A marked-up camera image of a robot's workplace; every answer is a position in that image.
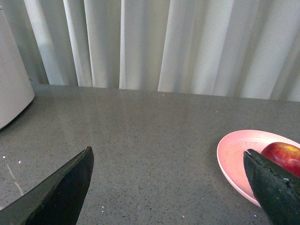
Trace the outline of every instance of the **white container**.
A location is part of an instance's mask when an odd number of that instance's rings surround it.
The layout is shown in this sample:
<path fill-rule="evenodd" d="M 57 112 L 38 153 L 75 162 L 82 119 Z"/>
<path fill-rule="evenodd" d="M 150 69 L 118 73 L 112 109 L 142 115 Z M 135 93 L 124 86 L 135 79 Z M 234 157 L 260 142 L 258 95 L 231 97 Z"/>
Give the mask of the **white container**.
<path fill-rule="evenodd" d="M 19 49 L 0 7 L 0 129 L 22 112 L 33 98 Z"/>

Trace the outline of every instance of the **apple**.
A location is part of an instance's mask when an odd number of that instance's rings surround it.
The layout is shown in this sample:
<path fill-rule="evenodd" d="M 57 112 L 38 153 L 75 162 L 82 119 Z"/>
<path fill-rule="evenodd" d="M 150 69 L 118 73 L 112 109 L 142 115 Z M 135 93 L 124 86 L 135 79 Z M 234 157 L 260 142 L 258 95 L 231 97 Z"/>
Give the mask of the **apple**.
<path fill-rule="evenodd" d="M 265 147 L 261 154 L 300 177 L 300 148 L 283 142 L 274 142 Z"/>

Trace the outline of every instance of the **gray countertop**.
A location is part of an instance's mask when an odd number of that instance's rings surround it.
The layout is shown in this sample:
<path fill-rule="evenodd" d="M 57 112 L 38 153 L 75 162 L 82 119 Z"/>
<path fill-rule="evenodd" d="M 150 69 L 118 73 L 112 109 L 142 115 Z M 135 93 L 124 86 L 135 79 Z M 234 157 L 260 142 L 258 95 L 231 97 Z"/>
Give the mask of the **gray countertop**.
<path fill-rule="evenodd" d="M 300 103 L 33 87 L 32 103 L 0 130 L 1 207 L 91 146 L 95 164 L 78 225 L 269 224 L 222 174 L 217 145 L 243 129 L 300 142 Z"/>

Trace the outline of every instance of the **pink plate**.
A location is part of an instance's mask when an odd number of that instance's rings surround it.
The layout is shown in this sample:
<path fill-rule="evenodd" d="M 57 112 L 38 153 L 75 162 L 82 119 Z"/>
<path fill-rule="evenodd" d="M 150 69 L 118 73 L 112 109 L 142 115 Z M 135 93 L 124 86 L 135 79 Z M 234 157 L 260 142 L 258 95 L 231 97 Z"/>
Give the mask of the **pink plate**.
<path fill-rule="evenodd" d="M 223 137 L 217 146 L 217 160 L 226 179 L 242 196 L 259 207 L 246 177 L 243 152 L 254 149 L 260 153 L 273 142 L 285 142 L 300 148 L 300 144 L 290 139 L 259 130 L 232 132 Z"/>

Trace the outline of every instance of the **white curtain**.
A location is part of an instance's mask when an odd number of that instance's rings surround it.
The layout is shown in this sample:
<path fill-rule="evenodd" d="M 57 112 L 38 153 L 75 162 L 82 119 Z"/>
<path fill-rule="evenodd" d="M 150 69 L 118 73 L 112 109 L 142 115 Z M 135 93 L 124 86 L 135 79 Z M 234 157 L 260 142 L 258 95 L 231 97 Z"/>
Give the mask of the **white curtain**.
<path fill-rule="evenodd" d="M 38 83 L 300 101 L 299 0 L 0 0 Z"/>

